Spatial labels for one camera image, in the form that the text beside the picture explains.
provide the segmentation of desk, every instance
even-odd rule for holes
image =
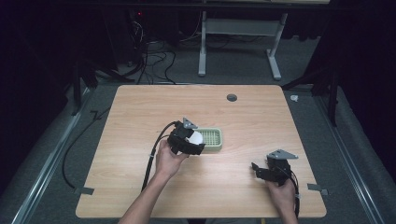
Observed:
[[[268,3],[264,0],[222,0],[221,2]],[[282,4],[329,4],[330,0],[275,0],[272,2]],[[204,11],[202,13],[198,76],[204,77],[206,74],[206,34],[267,35],[274,37],[273,46],[265,51],[268,63],[270,64],[274,80],[280,80],[281,75],[277,66],[275,54],[287,17],[288,13],[283,13],[279,21],[209,19],[206,17],[206,11]]]
[[[307,189],[316,180],[280,87],[196,85],[119,87],[85,183],[94,192],[81,195],[78,217],[121,217],[140,193],[159,133],[183,117],[220,128],[222,150],[187,158],[153,217],[277,217],[250,163],[265,166],[265,155],[279,148],[299,156],[290,166],[300,183],[300,217],[326,214],[320,193]]]

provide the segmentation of black cable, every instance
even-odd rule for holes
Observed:
[[[166,80],[166,78],[164,78],[164,77],[159,77],[159,76],[157,76],[157,75],[155,74],[155,72],[154,72],[154,66],[155,66],[157,63],[160,63],[160,62],[165,61],[165,59],[166,59],[166,57],[167,57],[167,54],[166,54],[165,52],[155,52],[155,53],[156,53],[156,54],[161,53],[161,54],[163,54],[163,57],[158,56],[158,55],[155,55],[155,56],[159,57],[160,60],[157,60],[155,63],[152,64],[152,66],[151,66],[151,72],[152,72],[152,74],[153,74],[155,77],[157,77],[157,78],[159,78],[159,79],[162,79],[162,80]]]
[[[102,118],[102,116],[110,110],[110,107],[107,108],[106,110],[104,110],[101,114],[99,114],[99,116],[97,116],[96,118],[93,118],[93,120],[91,121],[91,123],[89,123],[84,130],[82,130],[82,132],[75,138],[75,140],[70,144],[70,146],[67,148],[66,152],[64,153],[64,159],[62,162],[62,176],[64,178],[64,182],[66,182],[66,184],[71,188],[71,189],[76,189],[76,186],[74,186],[68,179],[65,173],[65,164],[66,164],[66,158],[67,158],[67,154],[69,153],[70,149],[72,148],[72,146],[77,142],[77,140],[99,119]]]
[[[179,44],[183,45],[183,46],[187,46],[187,47],[195,47],[195,46],[201,45],[201,39],[196,39],[196,37],[189,39],[189,40],[185,40],[183,42],[180,42]]]
[[[158,43],[161,43],[162,45],[161,45],[159,48],[157,48],[157,49],[152,49],[152,50],[150,50],[150,51],[148,51],[148,52],[149,52],[149,53],[156,53],[156,52],[158,52],[160,49],[164,49],[164,47],[165,47],[165,41],[163,41],[163,40],[151,41],[151,42],[147,43],[147,45],[149,46],[149,45],[158,44]]]
[[[163,139],[165,137],[169,137],[169,134],[162,136],[161,139]]]
[[[219,36],[219,35],[210,35],[210,37],[211,37],[215,42],[220,42],[219,39],[216,40],[216,37],[222,37],[222,36]],[[224,43],[222,46],[213,47],[213,46],[210,46],[208,42],[206,42],[206,46],[207,46],[208,48],[210,48],[210,49],[222,49],[222,48],[226,47],[226,46],[230,43],[230,39],[229,39],[229,38],[224,38],[224,37],[223,37],[223,39],[225,39],[225,43]]]
[[[145,61],[144,61],[143,57],[141,57],[141,58],[139,58],[139,62],[137,63],[136,67],[133,70],[131,70],[131,71],[129,71],[126,74],[121,75],[121,76],[122,77],[131,76],[131,75],[137,73],[139,70],[141,70],[144,66],[145,66]]]
[[[149,85],[154,84],[154,77],[151,74],[147,73],[147,72],[145,72],[145,75],[146,75],[146,80],[148,81],[148,84]]]
[[[291,180],[291,182],[294,185],[294,189],[295,189],[295,208],[294,208],[294,213],[296,215],[296,217],[298,218],[299,213],[300,213],[300,191],[299,191],[299,186],[298,186],[298,180],[297,180],[297,176],[296,174],[291,171],[291,174],[294,176],[295,180],[292,178],[292,176],[288,175],[283,169],[281,169],[280,167],[276,167],[278,170],[280,170],[283,174],[285,174],[285,176],[288,177],[288,179]]]
[[[149,155],[149,159],[148,159],[148,167],[146,169],[146,174],[145,174],[145,180],[143,181],[143,186],[142,186],[142,191],[143,189],[145,189],[147,183],[149,182],[149,173],[151,171],[151,166],[152,166],[152,161],[154,160],[154,155],[156,152],[156,147],[158,145],[158,143],[160,142],[160,140],[164,137],[163,133],[172,125],[177,124],[177,121],[173,121],[171,123],[169,123],[168,125],[166,125],[166,127],[163,128],[163,131],[160,133],[160,135],[158,135],[157,141],[155,141],[154,147],[151,150],[151,154]]]
[[[147,65],[148,65],[148,51],[149,51],[149,46],[146,46],[146,56],[145,56],[145,59],[143,59],[142,58],[142,60],[144,61],[143,62],[143,68],[142,68],[142,72],[140,73],[140,76],[139,76],[139,79],[137,80],[137,82],[136,82],[136,85],[139,85],[139,83],[140,83],[140,80],[141,80],[141,78],[142,78],[142,76],[143,76],[143,74],[145,74],[146,72],[146,67],[147,67]]]
[[[166,79],[168,79],[170,82],[172,82],[174,85],[176,85],[176,82],[175,82],[174,80],[170,79],[170,78],[168,77],[168,75],[166,74],[166,72],[168,71],[168,69],[171,68],[172,65],[174,64],[175,58],[176,58],[176,54],[175,54],[173,51],[169,51],[169,52],[173,53],[174,57],[173,57],[173,59],[172,59],[171,64],[169,64],[169,66],[166,67],[166,69],[165,69],[165,77],[166,77]]]
[[[98,63],[95,63],[94,61],[91,61],[89,59],[83,59],[82,61],[84,63],[86,63],[87,65],[89,65],[90,67],[92,67],[93,69],[97,69],[97,70],[103,71],[107,75],[109,75],[111,77],[114,77],[115,79],[118,79],[119,81],[134,82],[134,79],[129,79],[127,77],[124,77],[124,76],[120,75],[118,72],[115,72],[115,71],[113,71],[111,69],[108,69],[108,68],[106,68],[106,67],[104,67],[104,66],[102,66],[102,65],[100,65]]]
[[[161,52],[161,53],[163,53],[164,54],[164,56],[163,57],[161,57],[160,55],[156,55],[156,54],[149,54],[148,55],[148,57],[152,57],[152,58],[159,58],[159,60],[157,60],[157,61],[155,61],[155,63],[153,63],[153,64],[148,64],[148,66],[154,66],[156,63],[158,63],[158,62],[161,62],[161,61],[163,61],[163,60],[165,60],[165,58],[166,58],[166,54],[164,53],[164,52]]]
[[[227,35],[224,38],[228,38],[234,42],[241,42],[241,43],[252,43],[252,42],[256,42],[259,39],[263,38],[263,35],[256,35],[255,37],[253,37],[249,40],[243,40],[243,39],[234,38],[235,36],[239,36],[239,35]]]

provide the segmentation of black wire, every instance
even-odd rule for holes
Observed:
[[[160,60],[156,61],[156,62],[153,63],[153,64],[148,64],[148,66],[151,66],[151,70],[152,70],[152,74],[150,74],[150,73],[148,73],[148,72],[145,72],[146,79],[148,80],[148,84],[151,85],[151,84],[154,83],[154,77],[153,77],[153,76],[155,76],[155,77],[157,77],[157,78],[160,78],[160,79],[166,80],[166,78],[158,77],[158,76],[155,75],[155,73],[154,73],[154,65],[155,65],[156,63],[158,63],[158,62],[163,61],[163,60],[166,58],[166,54],[165,54],[164,57],[161,57],[161,56],[158,56],[158,55],[149,55],[149,56],[151,56],[151,57],[153,57],[153,56],[158,57],[158,58],[160,58]]]
[[[293,183],[293,185],[294,185],[294,189],[295,189],[295,194],[296,194],[296,196],[297,197],[295,197],[295,208],[294,208],[294,213],[295,213],[295,215],[296,215],[296,217],[298,217],[298,215],[299,215],[299,213],[300,213],[300,192],[299,192],[299,185],[298,185],[298,180],[297,180],[297,176],[296,176],[296,174],[293,172],[293,171],[291,171],[291,174],[292,175],[294,175],[294,178],[295,178],[295,180],[290,176],[290,175],[288,175],[288,173],[286,173],[283,169],[281,169],[280,167],[276,167],[277,169],[279,169],[283,174],[285,174],[287,177],[288,177],[288,179],[290,179],[291,180],[291,182]]]
[[[226,38],[229,38],[230,40],[235,41],[235,42],[242,42],[242,43],[252,43],[252,42],[258,41],[259,39],[263,38],[262,35],[256,35],[252,39],[243,40],[243,39],[234,38],[234,36],[236,36],[236,35],[228,35],[228,36],[226,36]]]
[[[141,58],[139,59],[139,62],[137,63],[137,66],[136,66],[132,71],[127,72],[126,74],[121,75],[121,76],[122,76],[122,77],[131,76],[131,75],[133,75],[133,74],[136,74],[139,70],[141,70],[141,69],[144,68],[144,67],[145,67],[145,61],[144,61],[143,57],[141,57]]]
[[[161,52],[162,54],[164,54],[163,57],[161,57],[160,55],[156,55],[156,54],[149,54],[148,57],[153,57],[153,58],[159,58],[159,60],[155,61],[153,64],[148,64],[148,66],[154,66],[156,63],[158,62],[162,62],[163,60],[165,60],[166,58],[166,54],[164,52]]]
[[[191,37],[189,39],[185,39],[179,42],[179,45],[183,45],[183,46],[187,46],[187,47],[195,47],[198,45],[201,45],[201,38],[197,38],[200,37],[201,35],[196,35],[194,37]]]
[[[159,78],[159,79],[167,80],[167,79],[164,78],[164,77],[159,77],[159,76],[157,76],[157,75],[155,74],[155,72],[154,72],[154,66],[155,66],[157,63],[163,62],[163,61],[166,59],[167,54],[166,54],[165,52],[156,52],[156,53],[162,53],[164,56],[163,56],[163,57],[160,57],[160,56],[157,55],[157,56],[158,56],[159,58],[161,58],[161,59],[158,60],[158,61],[156,61],[156,62],[151,66],[152,74],[153,74],[155,77]]]
[[[143,68],[142,68],[142,71],[141,71],[141,73],[140,73],[139,79],[138,79],[137,82],[136,82],[136,85],[139,85],[139,84],[140,84],[140,80],[142,79],[143,74],[146,74],[146,67],[147,67],[147,65],[148,65],[148,57],[149,57],[149,56],[148,56],[149,45],[146,45],[146,47],[145,47],[145,52],[146,52],[145,58],[142,57]]]
[[[163,136],[163,133],[172,125],[177,124],[177,121],[173,121],[171,123],[169,123],[168,125],[166,125],[166,127],[163,128],[163,131],[160,133],[160,135],[158,135],[157,141],[155,141],[154,147],[151,150],[151,154],[149,155],[149,159],[148,159],[148,167],[146,168],[146,174],[145,174],[145,179],[143,181],[143,185],[142,185],[142,191],[143,189],[145,189],[147,183],[149,182],[149,173],[151,171],[151,166],[152,166],[152,161],[154,160],[154,155],[156,152],[156,147],[158,145],[158,143],[160,142],[161,139],[163,139],[165,136]]]
[[[102,118],[102,116],[108,111],[110,110],[110,107],[107,108],[106,110],[104,110],[101,114],[99,114],[99,116],[97,116],[96,118],[94,118],[91,123],[89,123],[84,130],[75,138],[75,140],[70,144],[70,146],[67,148],[66,152],[64,153],[64,159],[62,162],[62,176],[64,178],[64,182],[66,182],[66,184],[71,188],[71,189],[76,189],[76,186],[74,186],[68,179],[65,173],[65,164],[66,164],[66,158],[67,158],[67,154],[70,152],[70,149],[73,147],[73,145],[77,142],[77,140],[99,119]]]
[[[216,40],[216,38],[214,36],[211,36],[211,37],[212,37],[212,39],[214,39],[215,42],[219,42],[219,40]],[[210,46],[209,43],[207,43],[207,42],[206,42],[206,46],[208,48],[210,48],[210,49],[222,49],[222,48],[226,47],[230,43],[230,39],[229,38],[224,38],[224,39],[225,39],[225,43],[222,46],[213,47],[213,46]]]
[[[162,41],[152,41],[152,42],[149,42],[149,43],[148,43],[148,46],[151,45],[151,44],[157,44],[157,43],[162,43],[162,45],[161,45],[159,48],[148,50],[149,53],[155,53],[155,52],[159,51],[160,49],[164,49],[164,47],[165,47],[165,41],[163,41],[163,40],[162,40]]]
[[[176,85],[176,82],[175,82],[174,80],[170,79],[170,78],[168,77],[168,75],[167,75],[168,69],[172,67],[172,65],[173,65],[174,62],[175,62],[175,58],[176,58],[176,54],[175,54],[173,51],[169,51],[169,52],[173,53],[174,57],[173,57],[173,59],[172,59],[171,64],[169,64],[169,66],[165,69],[165,77],[166,77],[166,79],[168,79],[170,82],[172,82],[174,85]]]
[[[163,139],[165,137],[169,137],[169,134],[166,134],[166,135],[162,136],[161,139]]]

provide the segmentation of small green container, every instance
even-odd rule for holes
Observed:
[[[196,132],[204,138],[205,151],[219,151],[222,147],[221,130],[217,128],[198,128]]]

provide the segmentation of person's hand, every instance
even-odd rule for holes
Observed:
[[[171,151],[168,142],[161,140],[156,157],[155,174],[170,179],[177,173],[180,164],[189,156],[189,154],[185,153],[176,155]]]
[[[270,190],[271,199],[282,218],[282,222],[284,224],[297,223],[297,217],[294,214],[295,188],[291,180],[286,180],[282,186],[278,186],[277,183],[271,181],[265,181],[265,183]]]

